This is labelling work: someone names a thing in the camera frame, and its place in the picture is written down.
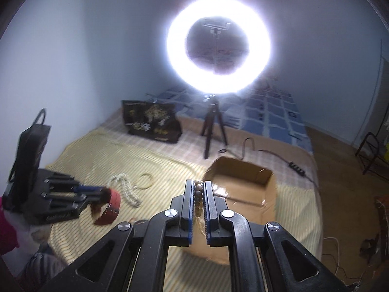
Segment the black plum snack bag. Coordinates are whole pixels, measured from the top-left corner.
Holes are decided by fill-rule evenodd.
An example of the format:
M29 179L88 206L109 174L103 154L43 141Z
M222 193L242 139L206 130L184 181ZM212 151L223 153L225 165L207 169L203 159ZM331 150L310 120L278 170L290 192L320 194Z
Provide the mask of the black plum snack bag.
M175 106L170 103L122 100L124 126L130 135L150 140L177 144L181 124L175 116Z

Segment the phone holder clamp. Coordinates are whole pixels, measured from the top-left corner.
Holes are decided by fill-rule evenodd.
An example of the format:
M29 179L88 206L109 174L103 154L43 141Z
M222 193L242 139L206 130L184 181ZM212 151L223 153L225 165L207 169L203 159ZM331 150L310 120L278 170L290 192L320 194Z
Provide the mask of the phone holder clamp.
M225 21L222 18L203 18L202 19L203 27L206 27L210 30L210 33L213 35L220 35L222 31L227 31L230 28L231 23Z

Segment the open cardboard box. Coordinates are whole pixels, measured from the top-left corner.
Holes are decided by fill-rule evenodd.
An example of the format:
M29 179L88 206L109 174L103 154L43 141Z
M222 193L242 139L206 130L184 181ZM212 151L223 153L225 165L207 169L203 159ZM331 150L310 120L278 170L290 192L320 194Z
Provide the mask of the open cardboard box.
M276 176L272 170L232 157L219 157L206 170L203 180L212 183L214 194L226 200L230 210L248 221L264 225L276 220ZM193 243L183 250L207 261L229 264L226 247L211 248L206 244L204 216L195 219Z

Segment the blue white patterned quilt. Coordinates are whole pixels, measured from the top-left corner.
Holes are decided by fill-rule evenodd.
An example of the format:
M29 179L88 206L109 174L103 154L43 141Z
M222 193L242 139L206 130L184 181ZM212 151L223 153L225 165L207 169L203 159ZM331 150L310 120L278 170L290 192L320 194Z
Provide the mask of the blue white patterned quilt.
M177 116L204 120L208 111L205 95L183 84L158 95L152 103L172 103ZM224 125L279 140L312 154L312 144L292 95L265 83L239 94L218 97Z

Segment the pink checkered bed sheet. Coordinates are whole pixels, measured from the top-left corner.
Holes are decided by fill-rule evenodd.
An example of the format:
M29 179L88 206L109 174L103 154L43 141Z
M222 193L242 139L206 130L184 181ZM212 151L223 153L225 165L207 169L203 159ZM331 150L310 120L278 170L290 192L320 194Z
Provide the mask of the pink checkered bed sheet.
M312 154L302 148L252 133L226 128L229 145L227 151L220 138L220 130L214 129L210 155L204 159L206 139L200 135L203 122L198 119L179 117L183 133L177 144L169 144L130 135L123 124L121 110L116 111L98 129L113 140L137 145L167 155L177 160L209 167L220 156L243 158L273 171L279 185L314 189L318 187L317 164Z

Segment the black clothes rack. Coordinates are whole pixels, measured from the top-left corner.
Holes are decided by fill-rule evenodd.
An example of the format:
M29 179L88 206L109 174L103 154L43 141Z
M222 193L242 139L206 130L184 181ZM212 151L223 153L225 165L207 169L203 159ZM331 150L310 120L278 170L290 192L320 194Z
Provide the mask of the black clothes rack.
M388 181L388 107L375 133L368 132L360 143L355 157L363 175L372 174Z

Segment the red leather watch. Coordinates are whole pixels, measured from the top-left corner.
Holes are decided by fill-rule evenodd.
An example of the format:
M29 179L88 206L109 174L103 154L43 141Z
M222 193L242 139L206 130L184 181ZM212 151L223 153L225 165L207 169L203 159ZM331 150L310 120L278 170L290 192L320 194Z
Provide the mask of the red leather watch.
M104 187L99 200L90 205L94 225L112 224L119 215L121 195L119 192Z

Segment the yellow striped bed cloth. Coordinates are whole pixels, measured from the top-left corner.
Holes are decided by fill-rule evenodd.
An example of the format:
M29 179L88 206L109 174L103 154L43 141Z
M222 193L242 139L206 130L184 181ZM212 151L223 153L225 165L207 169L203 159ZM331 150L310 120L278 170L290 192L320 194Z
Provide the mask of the yellow striped bed cloth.
M203 178L208 167L110 138L93 130L70 143L48 169L72 175L87 185L107 185L120 192L118 220L151 218L183 192L187 179ZM275 217L313 255L322 252L322 210L314 189L276 182ZM229 291L227 265L171 248L164 289L166 291Z

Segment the black tripod stand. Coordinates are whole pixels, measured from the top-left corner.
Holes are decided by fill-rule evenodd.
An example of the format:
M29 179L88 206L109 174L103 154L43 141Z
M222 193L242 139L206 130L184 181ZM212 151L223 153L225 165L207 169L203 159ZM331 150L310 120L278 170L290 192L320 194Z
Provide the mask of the black tripod stand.
M225 132L223 116L220 111L220 102L217 95L215 94L209 95L208 97L205 97L204 101L208 103L208 111L200 135L202 137L206 137L206 143L205 143L205 149L203 155L204 159L206 160L210 155L210 146L213 137L215 121L217 121L220 126L221 137L224 146L228 146L228 139Z

